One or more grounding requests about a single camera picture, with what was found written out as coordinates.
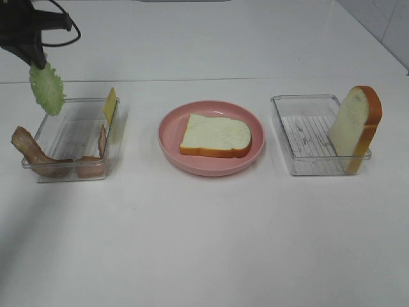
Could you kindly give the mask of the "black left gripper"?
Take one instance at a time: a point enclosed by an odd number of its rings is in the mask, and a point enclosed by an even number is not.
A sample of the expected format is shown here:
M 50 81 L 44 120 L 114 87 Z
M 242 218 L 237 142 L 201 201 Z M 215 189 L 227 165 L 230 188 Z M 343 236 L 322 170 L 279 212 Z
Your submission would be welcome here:
M 70 31 L 72 19 L 67 12 L 37 10 L 31 1 L 1 1 L 1 48 L 29 66 L 35 64 L 37 68 L 44 69 L 46 57 L 39 29 Z

